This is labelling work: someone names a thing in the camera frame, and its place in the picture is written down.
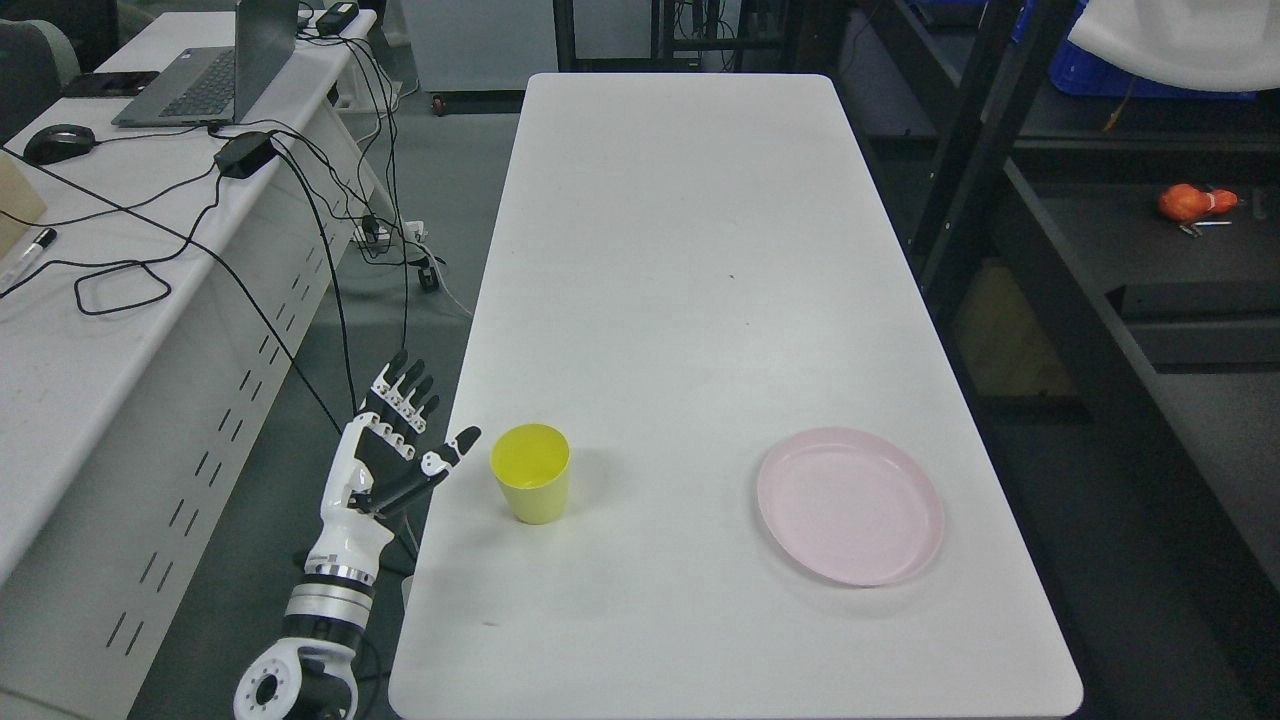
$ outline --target marker pen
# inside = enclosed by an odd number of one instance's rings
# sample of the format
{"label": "marker pen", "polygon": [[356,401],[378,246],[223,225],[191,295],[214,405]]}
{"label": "marker pen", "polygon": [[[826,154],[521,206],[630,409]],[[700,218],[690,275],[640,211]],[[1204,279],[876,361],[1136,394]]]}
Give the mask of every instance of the marker pen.
{"label": "marker pen", "polygon": [[58,237],[58,231],[54,228],[45,228],[40,231],[40,234],[36,236],[36,241],[31,243],[31,247],[23,250],[22,255],[13,261],[13,265],[10,265],[9,269],[0,275],[0,292],[5,292],[14,286],[14,283],[18,282],[18,278],[27,272],[27,268],[36,261],[36,258],[40,258],[40,254],[49,247],[49,243],[51,243],[55,237]]}

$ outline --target robotic arm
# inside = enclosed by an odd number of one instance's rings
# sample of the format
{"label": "robotic arm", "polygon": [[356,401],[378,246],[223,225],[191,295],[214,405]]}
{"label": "robotic arm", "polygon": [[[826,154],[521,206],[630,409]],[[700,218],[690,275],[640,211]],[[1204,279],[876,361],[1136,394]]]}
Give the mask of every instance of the robotic arm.
{"label": "robotic arm", "polygon": [[374,601],[383,548],[401,511],[440,484],[480,437],[471,427],[419,456],[415,442],[439,397],[402,350],[347,423],[320,506],[324,529],[284,610],[280,639],[241,676],[237,720],[343,720],[357,706],[352,660]]}

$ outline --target cardboard box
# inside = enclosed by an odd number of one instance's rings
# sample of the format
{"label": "cardboard box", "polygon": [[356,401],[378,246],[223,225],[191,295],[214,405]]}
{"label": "cardboard box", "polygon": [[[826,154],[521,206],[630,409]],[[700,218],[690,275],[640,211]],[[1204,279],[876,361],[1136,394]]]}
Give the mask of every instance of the cardboard box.
{"label": "cardboard box", "polygon": [[[45,214],[45,201],[8,155],[0,155],[0,210],[27,223],[35,223]],[[0,215],[0,258],[29,229],[24,223]]]}
{"label": "cardboard box", "polygon": [[1066,368],[1002,261],[988,259],[983,263],[969,284],[951,329],[978,395],[1075,395]]}

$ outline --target chair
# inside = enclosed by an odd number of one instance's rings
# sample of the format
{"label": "chair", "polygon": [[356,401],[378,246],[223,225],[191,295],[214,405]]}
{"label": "chair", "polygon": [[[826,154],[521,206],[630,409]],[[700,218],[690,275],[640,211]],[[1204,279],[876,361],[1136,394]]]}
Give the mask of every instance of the chair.
{"label": "chair", "polygon": [[0,142],[52,105],[79,72],[70,41],[52,23],[0,20]]}

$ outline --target orange object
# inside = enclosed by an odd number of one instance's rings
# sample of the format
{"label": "orange object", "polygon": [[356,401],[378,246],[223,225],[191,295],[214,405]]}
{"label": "orange object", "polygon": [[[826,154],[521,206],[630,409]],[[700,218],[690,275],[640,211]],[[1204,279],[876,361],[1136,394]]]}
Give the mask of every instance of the orange object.
{"label": "orange object", "polygon": [[1213,190],[1210,196],[1215,200],[1213,206],[1208,209],[1211,215],[1221,215],[1240,202],[1239,196],[1230,190]]}
{"label": "orange object", "polygon": [[1178,183],[1160,195],[1160,211],[1175,223],[1189,223],[1204,215],[1221,215],[1239,204],[1230,190],[1203,190]]}

